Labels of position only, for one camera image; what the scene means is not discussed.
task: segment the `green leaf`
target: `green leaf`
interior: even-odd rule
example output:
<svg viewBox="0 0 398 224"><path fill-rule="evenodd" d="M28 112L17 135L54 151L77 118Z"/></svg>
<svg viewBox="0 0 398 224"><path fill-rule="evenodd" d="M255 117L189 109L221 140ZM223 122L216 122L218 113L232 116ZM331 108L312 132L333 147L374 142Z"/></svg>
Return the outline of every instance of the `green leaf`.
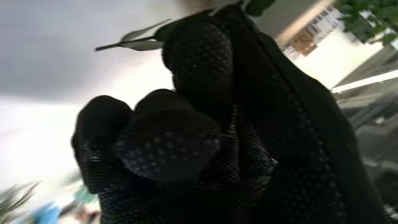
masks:
<svg viewBox="0 0 398 224"><path fill-rule="evenodd" d="M275 0L251 0L244 6L244 12L250 16L257 17L266 8L269 8Z"/></svg>
<svg viewBox="0 0 398 224"><path fill-rule="evenodd" d="M340 4L337 10L342 14L349 14L353 11L353 7L347 4Z"/></svg>
<svg viewBox="0 0 398 224"><path fill-rule="evenodd" d="M193 15L189 15L187 17L184 17L182 19L175 20L164 26L161 26L152 35L154 40L164 42L166 37L170 36L172 30L175 29L177 25L182 22L186 22L186 20L189 20L200 16L205 16L211 12L212 12L212 9L207 9L207 10L200 11L198 13L195 13Z"/></svg>
<svg viewBox="0 0 398 224"><path fill-rule="evenodd" d="M156 26L159 26L161 24L164 24L170 21L170 19L163 20L159 23L156 23L152 26L148 26L147 28L132 31L131 33L127 33L122 38L120 38L120 42L131 41Z"/></svg>
<svg viewBox="0 0 398 224"><path fill-rule="evenodd" d="M371 30L371 35L376 36L386 29L386 25L385 24L378 24Z"/></svg>
<svg viewBox="0 0 398 224"><path fill-rule="evenodd" d="M398 34L395 33L388 33L383 37L381 37L381 45L386 46L390 45L390 43L398 40Z"/></svg>
<svg viewBox="0 0 398 224"><path fill-rule="evenodd" d="M163 47L163 42L159 41L129 41L120 43L120 47L125 47L136 51L150 51Z"/></svg>

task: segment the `textured fabric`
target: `textured fabric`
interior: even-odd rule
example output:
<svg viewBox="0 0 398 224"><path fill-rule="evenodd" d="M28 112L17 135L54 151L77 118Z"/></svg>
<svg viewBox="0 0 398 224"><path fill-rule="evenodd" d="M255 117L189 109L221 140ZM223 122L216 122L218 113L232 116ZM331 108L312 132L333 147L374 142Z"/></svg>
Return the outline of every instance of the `textured fabric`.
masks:
<svg viewBox="0 0 398 224"><path fill-rule="evenodd" d="M330 93L235 6L179 24L163 62L175 92L77 115L102 223L386 223Z"/></svg>

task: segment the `perforated material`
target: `perforated material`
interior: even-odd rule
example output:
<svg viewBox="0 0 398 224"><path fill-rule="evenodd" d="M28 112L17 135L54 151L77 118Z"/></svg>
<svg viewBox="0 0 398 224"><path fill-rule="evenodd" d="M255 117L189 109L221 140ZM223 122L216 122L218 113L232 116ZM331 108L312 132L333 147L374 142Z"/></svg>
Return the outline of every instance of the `perforated material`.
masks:
<svg viewBox="0 0 398 224"><path fill-rule="evenodd" d="M163 50L175 92L207 115L207 124L214 120L221 129L193 119L186 125L195 127L187 128L195 130L189 136L182 135L180 124L179 131L166 132L173 123L157 121L148 129L161 123L161 131L145 132L138 139L131 137L138 133L125 131L131 119L111 114L118 125L106 134L113 137L92 140L86 136L104 135L100 131L92 134L83 116L88 113L79 114L76 160L84 184L99 193L102 223L356 224L356 199L340 194L342 167L331 161L292 84L239 16L223 10L216 18L200 18L180 26ZM191 139L196 145L186 151ZM193 163L198 155L211 157L203 166L191 166L200 170L186 170L191 175L177 180L175 176L161 180L157 174L166 176L173 170L157 168L161 161L173 164L177 160L177 166L189 167L186 161ZM385 223L378 210L360 223Z"/></svg>

